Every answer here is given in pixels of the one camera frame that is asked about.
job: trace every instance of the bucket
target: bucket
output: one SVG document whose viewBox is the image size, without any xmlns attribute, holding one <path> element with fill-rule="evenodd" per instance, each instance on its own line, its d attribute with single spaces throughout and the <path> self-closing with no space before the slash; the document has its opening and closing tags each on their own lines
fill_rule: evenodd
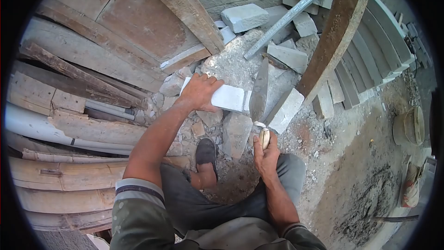
<svg viewBox="0 0 444 250">
<path fill-rule="evenodd" d="M 397 145 L 421 145 L 424 142 L 424 116 L 421 107 L 414 106 L 406 113 L 396 116 L 392 132 Z"/>
</svg>

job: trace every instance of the wooden trowel handle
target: wooden trowel handle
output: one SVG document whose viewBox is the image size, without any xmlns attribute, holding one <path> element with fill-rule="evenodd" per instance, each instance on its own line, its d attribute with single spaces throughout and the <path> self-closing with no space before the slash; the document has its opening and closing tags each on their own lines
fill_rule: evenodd
<svg viewBox="0 0 444 250">
<path fill-rule="evenodd" d="M 262 142 L 262 150 L 268 148 L 268 144 L 270 143 L 270 131 L 268 128 L 262 128 L 259 133 L 259 139 Z"/>
</svg>

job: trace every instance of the person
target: person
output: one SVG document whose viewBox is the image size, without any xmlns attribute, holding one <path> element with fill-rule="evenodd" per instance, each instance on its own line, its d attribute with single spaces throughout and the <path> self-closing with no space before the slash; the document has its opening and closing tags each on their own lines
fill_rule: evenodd
<svg viewBox="0 0 444 250">
<path fill-rule="evenodd" d="M 223 84 L 194 74 L 173 106 L 142 135 L 115 185 L 111 250 L 325 249 L 300 223 L 295 207 L 305 164 L 295 155 L 280 155 L 273 132 L 265 150 L 254 136 L 254 163 L 261 178 L 252 194 L 237 204 L 212 202 L 199 191 L 218 181 L 212 140 L 204 138 L 197 146 L 197 173 L 162 163 L 193 110 L 218 110 L 211 97 Z M 175 244 L 174 234 L 183 240 Z"/>
</svg>

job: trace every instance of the sleeve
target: sleeve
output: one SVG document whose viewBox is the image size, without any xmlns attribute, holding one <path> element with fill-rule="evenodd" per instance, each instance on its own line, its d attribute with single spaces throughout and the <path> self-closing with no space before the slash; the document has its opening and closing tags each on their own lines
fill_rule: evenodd
<svg viewBox="0 0 444 250">
<path fill-rule="evenodd" d="M 110 250 L 171 249 L 174 228 L 162 190 L 136 178 L 118 181 L 115 188 Z"/>
<path fill-rule="evenodd" d="M 296 249 L 327 250 L 324 243 L 312 232 L 308 231 L 307 227 L 302 223 L 288 226 L 284 230 L 282 237 L 290 241 Z"/>
</svg>

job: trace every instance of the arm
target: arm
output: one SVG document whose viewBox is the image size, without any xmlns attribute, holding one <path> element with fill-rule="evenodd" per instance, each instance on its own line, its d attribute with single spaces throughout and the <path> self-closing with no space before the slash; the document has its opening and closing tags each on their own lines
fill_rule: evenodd
<svg viewBox="0 0 444 250">
<path fill-rule="evenodd" d="M 216 112 L 211 97 L 224 84 L 208 75 L 194 74 L 171 108 L 148 127 L 131 151 L 123 178 L 139 178 L 162 188 L 160 163 L 183 124 L 193 110 Z"/>
</svg>

